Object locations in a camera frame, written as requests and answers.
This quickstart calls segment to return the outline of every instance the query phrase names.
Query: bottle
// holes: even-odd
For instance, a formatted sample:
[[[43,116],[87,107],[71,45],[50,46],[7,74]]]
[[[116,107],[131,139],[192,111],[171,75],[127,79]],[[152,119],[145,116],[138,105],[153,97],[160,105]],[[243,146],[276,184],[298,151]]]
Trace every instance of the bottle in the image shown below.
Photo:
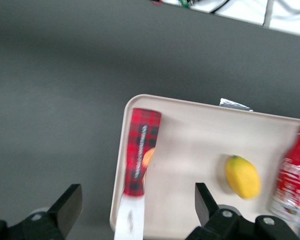
[[[300,228],[300,130],[294,146],[279,167],[269,210],[288,224]]]

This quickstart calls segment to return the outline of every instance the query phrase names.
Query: yellow lemon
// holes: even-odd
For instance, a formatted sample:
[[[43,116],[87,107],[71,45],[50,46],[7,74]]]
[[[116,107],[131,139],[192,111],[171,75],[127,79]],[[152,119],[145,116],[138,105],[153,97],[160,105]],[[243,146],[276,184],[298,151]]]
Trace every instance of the yellow lemon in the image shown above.
[[[256,197],[261,190],[258,172],[249,161],[233,155],[225,165],[226,179],[232,190],[243,199]]]

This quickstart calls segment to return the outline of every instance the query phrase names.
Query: red plaid bottle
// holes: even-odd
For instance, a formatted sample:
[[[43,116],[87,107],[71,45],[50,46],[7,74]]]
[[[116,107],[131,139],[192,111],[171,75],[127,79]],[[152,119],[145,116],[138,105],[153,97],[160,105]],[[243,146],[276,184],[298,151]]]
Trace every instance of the red plaid bottle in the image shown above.
[[[270,211],[300,228],[300,131],[281,162]]]

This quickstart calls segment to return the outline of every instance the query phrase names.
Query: gray floor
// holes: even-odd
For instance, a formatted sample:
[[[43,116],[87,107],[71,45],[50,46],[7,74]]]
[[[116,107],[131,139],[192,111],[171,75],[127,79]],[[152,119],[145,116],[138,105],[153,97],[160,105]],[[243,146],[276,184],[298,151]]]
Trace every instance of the gray floor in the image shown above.
[[[0,0],[0,219],[81,183],[68,239],[113,239],[124,107],[144,93],[300,118],[300,36],[148,1]]]

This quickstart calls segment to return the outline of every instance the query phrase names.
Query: cable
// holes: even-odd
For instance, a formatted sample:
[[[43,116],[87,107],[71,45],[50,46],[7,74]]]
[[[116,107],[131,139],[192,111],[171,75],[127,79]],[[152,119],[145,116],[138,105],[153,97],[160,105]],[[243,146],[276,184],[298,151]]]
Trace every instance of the cable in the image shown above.
[[[219,11],[221,8],[223,8],[230,0],[225,0],[223,3],[221,3],[219,6],[217,6],[215,9],[213,9],[210,14],[216,14],[217,11]]]
[[[285,1],[283,0],[276,0],[276,1],[288,12],[293,14],[300,14],[300,10],[290,7]]]

